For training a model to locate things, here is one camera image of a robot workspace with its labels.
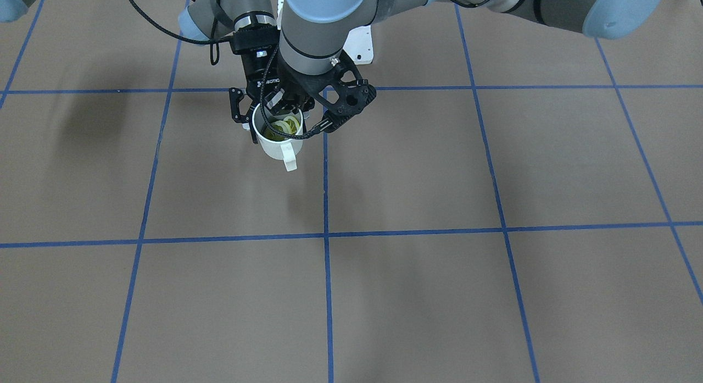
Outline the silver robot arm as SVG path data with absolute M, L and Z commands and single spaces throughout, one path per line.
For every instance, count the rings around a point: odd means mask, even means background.
M 135 0 L 133 10 L 161 33 L 181 42 L 209 47 L 209 61 L 217 65 L 220 45 L 228 43 L 241 58 L 246 87 L 229 90 L 232 119 L 248 123 L 263 95 L 278 84 L 276 50 L 280 32 L 271 0 L 188 0 L 178 15 L 179 32 L 166 29 L 150 17 Z
M 351 32 L 430 8 L 484 8 L 596 39 L 631 34 L 661 0 L 284 0 L 278 48 L 280 84 L 262 98 L 268 108 L 303 107 L 349 72 L 344 52 Z

